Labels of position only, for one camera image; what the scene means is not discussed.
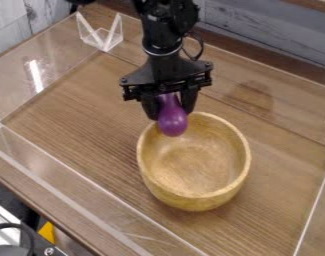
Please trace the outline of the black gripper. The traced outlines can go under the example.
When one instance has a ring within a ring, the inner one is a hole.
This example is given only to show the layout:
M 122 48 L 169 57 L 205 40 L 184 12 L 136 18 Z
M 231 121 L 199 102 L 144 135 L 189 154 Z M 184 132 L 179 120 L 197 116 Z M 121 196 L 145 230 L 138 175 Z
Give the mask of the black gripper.
M 191 114 L 196 107 L 199 91 L 212 84 L 212 70 L 212 62 L 191 60 L 180 54 L 150 56 L 145 64 L 121 79 L 124 99 L 141 101 L 148 117 L 157 121 L 160 102 L 156 96 L 179 92 L 183 108 Z

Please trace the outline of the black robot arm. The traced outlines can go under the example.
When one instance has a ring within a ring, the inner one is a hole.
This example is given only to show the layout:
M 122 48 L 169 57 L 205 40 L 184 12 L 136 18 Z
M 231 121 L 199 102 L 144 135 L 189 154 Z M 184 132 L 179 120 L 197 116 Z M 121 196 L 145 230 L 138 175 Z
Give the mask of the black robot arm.
M 191 114 L 199 92 L 212 85 L 213 63 L 201 60 L 203 37 L 193 31 L 200 6 L 193 0 L 132 0 L 142 24 L 144 65 L 121 78 L 124 100 L 137 100 L 146 116 L 158 119 L 158 97 L 180 93 L 181 107 Z

